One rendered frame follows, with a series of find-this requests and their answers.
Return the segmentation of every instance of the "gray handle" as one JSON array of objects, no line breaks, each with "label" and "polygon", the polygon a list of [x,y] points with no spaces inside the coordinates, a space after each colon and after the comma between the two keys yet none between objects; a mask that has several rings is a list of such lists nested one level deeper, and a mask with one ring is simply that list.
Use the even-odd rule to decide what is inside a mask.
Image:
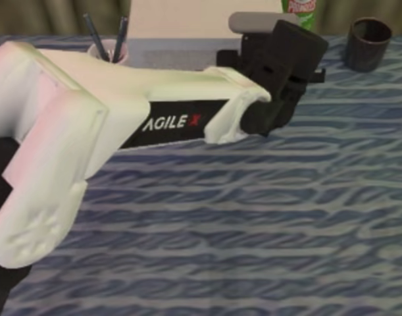
[{"label": "gray handle", "polygon": [[236,12],[229,18],[228,26],[237,34],[271,33],[278,20],[300,24],[298,16],[293,13]]}]

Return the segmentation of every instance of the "cylindrical container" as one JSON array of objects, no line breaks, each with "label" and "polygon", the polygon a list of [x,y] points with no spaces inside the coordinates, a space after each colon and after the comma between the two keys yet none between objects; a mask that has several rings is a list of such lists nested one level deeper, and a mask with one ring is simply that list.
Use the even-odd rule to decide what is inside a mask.
[{"label": "cylindrical container", "polygon": [[294,13],[300,19],[300,25],[306,30],[312,30],[316,0],[282,0],[285,13]]},{"label": "cylindrical container", "polygon": [[[109,56],[110,60],[113,59],[114,49],[116,47],[116,40],[115,39],[102,39],[101,43],[103,44],[104,50],[106,51],[107,55]],[[92,44],[87,53],[90,54],[92,57],[101,60],[100,54],[97,50],[95,44]],[[126,42],[122,44],[122,49],[120,50],[119,60],[117,62],[118,65],[129,66],[129,52],[126,46]]]},{"label": "cylindrical container", "polygon": [[360,18],[350,27],[344,64],[357,72],[378,68],[392,37],[391,28],[375,18]]}]

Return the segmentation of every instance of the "black cup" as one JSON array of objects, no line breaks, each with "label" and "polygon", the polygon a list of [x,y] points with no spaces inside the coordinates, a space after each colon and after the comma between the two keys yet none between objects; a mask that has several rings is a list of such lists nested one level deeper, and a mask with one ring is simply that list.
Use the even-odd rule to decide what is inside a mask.
[{"label": "black cup", "polygon": [[344,63],[357,72],[378,68],[392,37],[392,30],[376,18],[360,18],[349,31]]}]

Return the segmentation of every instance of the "tablecloth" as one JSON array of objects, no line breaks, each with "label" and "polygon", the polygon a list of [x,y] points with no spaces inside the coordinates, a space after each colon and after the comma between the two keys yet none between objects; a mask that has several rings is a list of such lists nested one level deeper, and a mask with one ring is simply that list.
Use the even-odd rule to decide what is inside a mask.
[{"label": "tablecloth", "polygon": [[[0,37],[85,50],[87,37]],[[115,155],[4,316],[402,315],[402,37],[269,138]]]}]

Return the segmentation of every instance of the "blue wavy tablecloth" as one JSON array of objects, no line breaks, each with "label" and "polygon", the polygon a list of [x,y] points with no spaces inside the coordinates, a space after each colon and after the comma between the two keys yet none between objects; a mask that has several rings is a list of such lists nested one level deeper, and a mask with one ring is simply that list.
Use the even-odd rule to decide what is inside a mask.
[{"label": "blue wavy tablecloth", "polygon": [[402,315],[402,38],[372,74],[330,42],[326,83],[268,139],[114,156],[4,315]]}]

